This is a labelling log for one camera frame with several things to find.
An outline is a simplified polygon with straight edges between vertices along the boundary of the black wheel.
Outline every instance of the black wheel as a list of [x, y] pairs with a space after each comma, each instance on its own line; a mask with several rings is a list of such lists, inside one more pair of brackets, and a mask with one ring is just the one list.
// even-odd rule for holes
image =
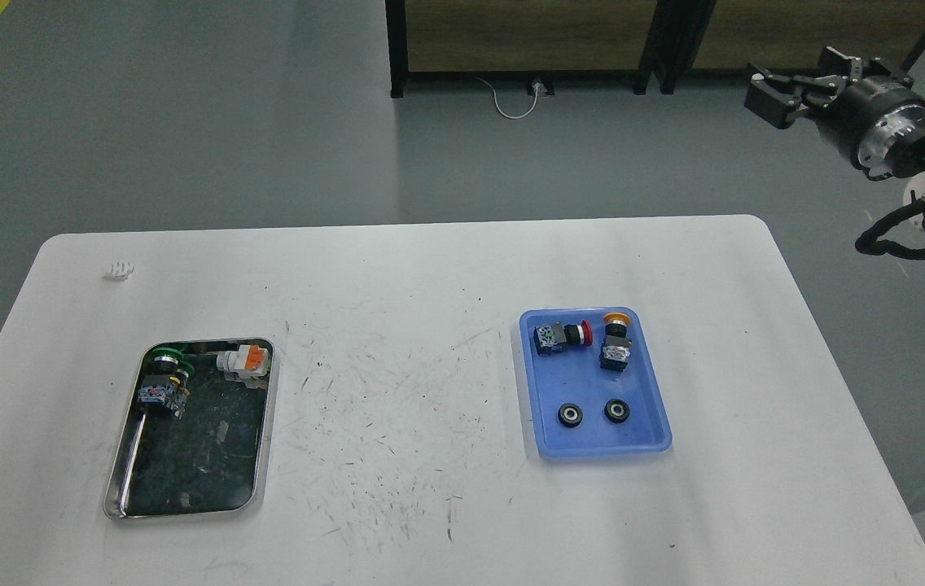
[[607, 415], [607, 419], [611, 419], [614, 423], [625, 422], [626, 419], [629, 419], [629, 404], [620, 400], [620, 398], [612, 398], [607, 402], [607, 405], [604, 405], [603, 414]]
[[582, 423], [582, 408], [573, 403], [560, 405], [560, 409], [557, 409], [556, 412], [556, 418], [560, 420], [560, 424], [564, 427], [577, 426], [577, 424]]

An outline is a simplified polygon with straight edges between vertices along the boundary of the power outlet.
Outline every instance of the power outlet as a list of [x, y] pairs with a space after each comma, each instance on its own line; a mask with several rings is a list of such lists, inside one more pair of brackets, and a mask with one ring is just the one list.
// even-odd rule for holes
[[529, 96], [536, 95], [536, 92], [537, 96], [540, 98], [553, 95], [553, 83], [548, 81], [545, 77], [533, 77], [528, 79], [525, 86]]

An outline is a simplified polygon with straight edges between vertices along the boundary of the blue plastic tray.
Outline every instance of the blue plastic tray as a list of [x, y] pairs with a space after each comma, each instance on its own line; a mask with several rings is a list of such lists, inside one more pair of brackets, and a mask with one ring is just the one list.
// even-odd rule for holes
[[[608, 312], [623, 312], [633, 318], [629, 327], [633, 353], [623, 372], [600, 368], [603, 315]], [[592, 346], [567, 346], [563, 352], [538, 356], [533, 342], [534, 327], [557, 321], [581, 323], [583, 319], [593, 327]], [[579, 457], [663, 452], [669, 448], [672, 430], [661, 404], [640, 319], [633, 310], [531, 310], [521, 316], [519, 327], [538, 452], [548, 457]], [[612, 398], [621, 398], [629, 404], [629, 419], [625, 422], [614, 423], [604, 415], [604, 405]], [[582, 408], [579, 426], [564, 427], [557, 420], [557, 409], [566, 403]]]

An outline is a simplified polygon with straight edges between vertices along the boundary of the stainless steel tray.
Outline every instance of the stainless steel tray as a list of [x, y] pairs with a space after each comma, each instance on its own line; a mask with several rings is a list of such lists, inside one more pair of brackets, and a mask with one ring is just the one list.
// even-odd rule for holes
[[[254, 344], [270, 352], [266, 389], [227, 381], [216, 353]], [[195, 367], [180, 419], [147, 413], [136, 401], [145, 360], [162, 346], [185, 348]], [[205, 340], [158, 344], [140, 361], [129, 394], [104, 512], [113, 519], [225, 513], [262, 494], [270, 424], [277, 387], [277, 356], [264, 339]]]

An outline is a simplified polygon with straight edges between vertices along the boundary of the white table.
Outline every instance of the white table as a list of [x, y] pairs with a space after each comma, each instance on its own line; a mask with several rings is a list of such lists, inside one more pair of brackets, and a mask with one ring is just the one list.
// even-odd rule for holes
[[[517, 320], [603, 304], [672, 448], [541, 459]], [[262, 501], [105, 517], [142, 353], [228, 337], [281, 356]], [[0, 585], [206, 581], [925, 585], [925, 548], [752, 216], [53, 238], [0, 334]]]

